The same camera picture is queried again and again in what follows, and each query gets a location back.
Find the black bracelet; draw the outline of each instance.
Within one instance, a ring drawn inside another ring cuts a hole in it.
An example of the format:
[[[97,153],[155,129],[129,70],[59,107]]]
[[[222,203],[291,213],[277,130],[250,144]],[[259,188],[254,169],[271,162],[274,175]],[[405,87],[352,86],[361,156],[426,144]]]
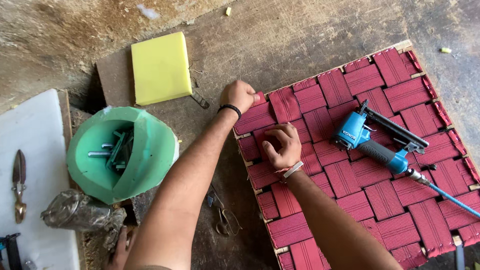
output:
[[[229,108],[229,109],[232,109],[232,110],[236,111],[236,112],[238,113],[239,119],[240,119],[240,116],[241,116],[240,110],[239,110],[237,107],[235,107],[235,106],[233,106],[233,105],[230,105],[230,104],[225,104],[225,105],[220,106],[220,108],[218,109],[217,113],[218,113],[219,111],[221,111],[222,109],[225,109],[225,108]]]

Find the white board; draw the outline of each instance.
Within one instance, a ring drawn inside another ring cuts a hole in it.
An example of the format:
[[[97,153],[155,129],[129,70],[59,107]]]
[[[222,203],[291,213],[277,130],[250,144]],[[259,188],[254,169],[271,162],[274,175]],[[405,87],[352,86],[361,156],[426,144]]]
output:
[[[25,155],[26,216],[15,223],[12,188],[13,161],[17,150]],[[17,238],[22,263],[31,260],[40,269],[78,270],[75,232],[51,229],[40,219],[50,201],[69,188],[65,139],[59,98],[55,89],[45,91],[0,115],[0,236]],[[6,250],[3,266],[9,269]]]

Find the wooden board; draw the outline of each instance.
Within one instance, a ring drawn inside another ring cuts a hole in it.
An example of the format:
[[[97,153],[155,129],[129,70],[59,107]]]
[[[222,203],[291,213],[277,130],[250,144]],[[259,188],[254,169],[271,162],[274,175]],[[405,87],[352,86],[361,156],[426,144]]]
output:
[[[96,62],[107,105],[115,107],[135,104],[132,50],[121,49]]]

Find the wood plank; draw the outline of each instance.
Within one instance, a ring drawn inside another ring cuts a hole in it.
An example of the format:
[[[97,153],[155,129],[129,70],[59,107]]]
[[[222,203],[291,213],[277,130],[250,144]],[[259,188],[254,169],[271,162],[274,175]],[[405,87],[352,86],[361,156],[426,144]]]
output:
[[[68,91],[67,90],[59,90],[57,92],[59,96],[59,103],[60,103],[60,111],[61,111],[61,118],[63,122],[63,137],[65,138],[65,150],[68,151],[68,146],[72,139],[72,121],[70,119],[70,104],[68,99]],[[70,187],[81,190],[80,187],[75,183],[75,181],[68,173]],[[86,263],[85,263],[85,249],[84,249],[84,237],[83,233],[75,232],[75,236],[77,239],[77,249],[78,249],[78,261],[80,263],[80,270],[86,270]]]
[[[132,49],[121,49],[96,62],[107,105],[115,107],[135,104]]]

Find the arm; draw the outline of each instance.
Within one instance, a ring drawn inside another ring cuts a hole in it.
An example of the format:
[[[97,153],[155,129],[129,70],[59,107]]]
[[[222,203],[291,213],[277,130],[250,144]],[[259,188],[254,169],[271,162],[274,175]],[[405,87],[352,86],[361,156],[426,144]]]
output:
[[[277,125],[276,128],[265,134],[276,136],[282,149],[277,153],[266,141],[263,146],[275,168],[288,168],[300,161],[300,139],[291,124]],[[291,174],[287,184],[332,269],[402,269],[392,255],[318,188],[304,171]]]
[[[220,104],[231,104],[245,112],[258,99],[254,94],[249,84],[235,81],[225,87]],[[234,110],[221,110],[173,164],[142,222],[125,269],[136,270],[145,265],[174,270],[190,268],[200,206],[223,144],[237,120]]]

